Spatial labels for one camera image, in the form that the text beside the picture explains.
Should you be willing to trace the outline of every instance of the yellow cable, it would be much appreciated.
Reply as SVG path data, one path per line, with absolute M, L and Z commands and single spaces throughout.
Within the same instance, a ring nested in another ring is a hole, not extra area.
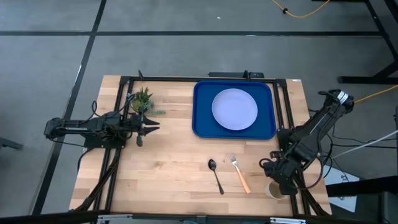
M 356 101 L 354 101 L 354 103 L 359 103 L 359 102 L 361 102 L 361 101 L 364 101 L 364 100 L 366 100 L 366 99 L 369 99 L 370 97 L 377 96 L 378 94 L 385 93 L 385 92 L 390 91 L 390 90 L 392 90 L 392 89 L 395 89 L 395 88 L 397 88 L 397 87 L 398 87 L 398 85 L 395 85 L 395 86 L 393 86 L 393 87 L 391 87 L 391 88 L 388 88 L 388 89 L 386 89 L 386 90 L 383 90 L 383 91 L 374 93 L 374 94 L 372 94 L 372 95 L 369 95 L 369 96 L 367 96 L 367 97 L 364 97 L 364 98 L 362 98 L 362 99 L 356 100 Z
M 271 0 L 271 1 L 273 1 L 277 6 L 279 6 L 281 10 L 284 10 L 284 8 L 283 8 L 279 3 L 277 3 L 275 0 Z M 289 11 L 286 11 L 286 13 L 287 13 L 288 15 L 294 17 L 294 18 L 305 18 L 305 17 L 307 17 L 307 16 L 311 16 L 312 14 L 318 12 L 323 6 L 325 6 L 325 5 L 328 4 L 329 2 L 330 2 L 330 0 L 327 0 L 327 1 L 326 1 L 325 3 L 323 3 L 318 9 L 316 9 L 316 10 L 314 10 L 314 11 L 312 11 L 312 12 L 310 12 L 310 13 L 304 15 L 304 16 L 296 16 L 296 15 L 291 14 Z

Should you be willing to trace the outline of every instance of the floor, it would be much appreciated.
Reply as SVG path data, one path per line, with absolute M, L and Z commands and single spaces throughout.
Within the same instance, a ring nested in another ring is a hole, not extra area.
M 100 2 L 0 0 L 0 31 L 90 31 Z M 279 2 L 296 14 L 320 4 L 310 0 Z M 398 24 L 384 1 L 371 2 L 397 48 Z M 266 0 L 113 0 L 106 3 L 98 30 L 376 31 L 377 27 L 365 4 L 355 2 L 331 2 L 311 17 L 295 19 Z M 62 116 L 87 42 L 87 36 L 0 36 L 0 136 L 24 145 L 21 151 L 0 150 L 0 217 L 31 211 L 52 145 L 42 135 L 44 126 L 47 120 Z M 317 95 L 320 90 L 341 88 L 361 98 L 388 88 L 341 85 L 336 77 L 370 76 L 391 62 L 385 41 L 378 37 L 96 37 L 72 119 L 90 114 L 103 75 L 137 75 L 138 69 L 145 75 L 185 77 L 204 77 L 208 72 L 263 72 L 270 78 L 301 79 L 308 106 L 317 109 L 323 103 L 323 97 Z M 357 105 L 337 123 L 336 135 L 364 141 L 392 132 L 397 101 L 398 94 L 391 91 Z M 79 138 L 65 141 L 82 143 Z M 347 148 L 336 147 L 334 154 L 344 150 Z M 68 210 L 80 154 L 78 147 L 62 147 L 44 213 Z M 393 149 L 366 148 L 342 156 L 338 162 L 343 170 L 365 179 L 397 174 Z M 356 218 L 375 219 L 374 201 L 358 200 L 364 215 Z M 352 216 L 335 207 L 333 211 Z

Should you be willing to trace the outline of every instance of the wooden table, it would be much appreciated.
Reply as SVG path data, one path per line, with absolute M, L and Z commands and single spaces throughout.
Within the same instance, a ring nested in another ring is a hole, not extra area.
M 98 95 L 98 113 L 113 111 L 120 76 L 104 76 Z M 274 200 L 264 193 L 271 181 L 259 167 L 259 160 L 278 150 L 277 137 L 268 141 L 203 139 L 192 131 L 192 96 L 195 82 L 134 82 L 133 92 L 148 86 L 157 110 L 164 115 L 147 115 L 158 121 L 160 129 L 144 138 L 138 147 L 133 136 L 122 150 L 111 212 L 207 215 L 291 216 L 289 198 Z M 300 80 L 287 80 L 295 125 L 309 119 Z M 287 117 L 280 91 L 284 121 Z M 252 193 L 246 194 L 229 154 L 235 154 L 238 166 Z M 104 149 L 84 156 L 70 208 L 76 208 L 97 184 Z M 217 174 L 225 194 L 220 195 L 208 160 L 217 162 Z M 305 172 L 310 185 L 319 176 L 320 164 L 314 162 Z M 107 186 L 100 208 L 104 208 Z M 324 210 L 331 213 L 325 183 L 310 190 Z M 297 197 L 303 213 L 302 201 Z

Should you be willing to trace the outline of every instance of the spoon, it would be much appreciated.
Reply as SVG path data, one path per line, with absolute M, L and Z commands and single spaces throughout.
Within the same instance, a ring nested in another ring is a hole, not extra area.
M 216 180 L 217 180 L 218 188 L 220 190 L 220 194 L 223 195 L 224 194 L 224 190 L 221 187 L 220 182 L 218 181 L 217 174 L 216 174 L 216 167 L 217 167 L 216 161 L 214 161 L 213 159 L 210 159 L 209 160 L 209 168 L 214 172 L 214 175 L 216 175 Z

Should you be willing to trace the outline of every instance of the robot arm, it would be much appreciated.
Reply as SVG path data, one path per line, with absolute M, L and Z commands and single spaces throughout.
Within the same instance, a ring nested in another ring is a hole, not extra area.
M 320 141 L 335 125 L 340 117 L 353 110 L 353 97 L 341 90 L 319 92 L 325 95 L 323 107 L 304 125 L 293 129 L 278 130 L 281 151 L 271 152 L 270 159 L 262 159 L 260 166 L 267 177 L 279 183 L 283 194 L 297 193 L 293 184 L 293 175 L 299 170 L 304 171 L 321 153 Z
M 79 134 L 85 138 L 87 148 L 123 148 L 132 133 L 137 133 L 137 145 L 142 146 L 142 137 L 159 127 L 158 122 L 147 119 L 140 108 L 138 114 L 132 113 L 128 119 L 122 120 L 118 112 L 108 112 L 98 118 L 88 120 L 65 120 L 53 118 L 47 122 L 44 130 L 46 138 L 53 140 L 66 134 Z

